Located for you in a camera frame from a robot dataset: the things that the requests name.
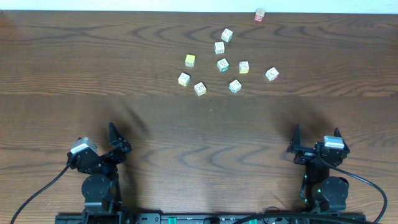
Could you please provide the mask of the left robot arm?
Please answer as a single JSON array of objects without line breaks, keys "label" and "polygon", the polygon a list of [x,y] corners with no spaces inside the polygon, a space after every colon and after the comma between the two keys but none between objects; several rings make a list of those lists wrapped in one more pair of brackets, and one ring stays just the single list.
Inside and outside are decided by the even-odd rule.
[{"label": "left robot arm", "polygon": [[126,223],[129,220],[129,212],[122,208],[117,165],[126,160],[132,147],[113,123],[109,123],[109,144],[114,149],[100,156],[97,146],[84,137],[74,142],[67,154],[69,168],[88,175],[81,186],[85,198],[83,223]]}]

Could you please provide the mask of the white block red sides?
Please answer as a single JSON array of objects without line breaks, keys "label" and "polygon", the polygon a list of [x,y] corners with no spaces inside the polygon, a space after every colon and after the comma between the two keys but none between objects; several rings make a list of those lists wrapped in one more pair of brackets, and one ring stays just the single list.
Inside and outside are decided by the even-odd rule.
[{"label": "white block red sides", "polygon": [[277,69],[275,67],[270,68],[267,72],[266,72],[266,77],[267,79],[271,82],[273,80],[275,80],[277,77],[279,76],[279,72],[277,71]]}]

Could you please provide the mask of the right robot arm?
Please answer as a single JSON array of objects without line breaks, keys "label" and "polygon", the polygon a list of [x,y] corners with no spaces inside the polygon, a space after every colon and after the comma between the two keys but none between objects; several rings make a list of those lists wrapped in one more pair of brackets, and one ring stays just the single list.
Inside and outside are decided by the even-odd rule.
[{"label": "right robot arm", "polygon": [[349,183],[330,175],[330,169],[339,166],[350,153],[338,129],[313,147],[305,147],[297,126],[286,151],[295,154],[294,164],[305,166],[300,197],[312,212],[336,213],[346,209]]}]

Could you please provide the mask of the yellow sided X block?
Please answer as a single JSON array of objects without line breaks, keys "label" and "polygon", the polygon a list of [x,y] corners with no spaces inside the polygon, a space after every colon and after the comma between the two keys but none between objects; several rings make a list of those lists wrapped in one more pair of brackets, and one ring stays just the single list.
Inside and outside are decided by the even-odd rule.
[{"label": "yellow sided X block", "polygon": [[190,75],[182,72],[178,77],[178,84],[182,86],[187,86],[189,82],[190,82]]}]

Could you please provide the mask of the green sided picture block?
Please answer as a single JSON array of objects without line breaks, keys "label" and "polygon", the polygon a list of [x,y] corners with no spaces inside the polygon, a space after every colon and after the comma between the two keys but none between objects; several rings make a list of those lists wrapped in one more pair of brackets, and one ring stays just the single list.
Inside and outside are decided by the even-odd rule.
[{"label": "green sided picture block", "polygon": [[229,84],[229,90],[232,93],[237,93],[240,89],[242,88],[242,84],[239,82],[239,80],[235,79]]}]

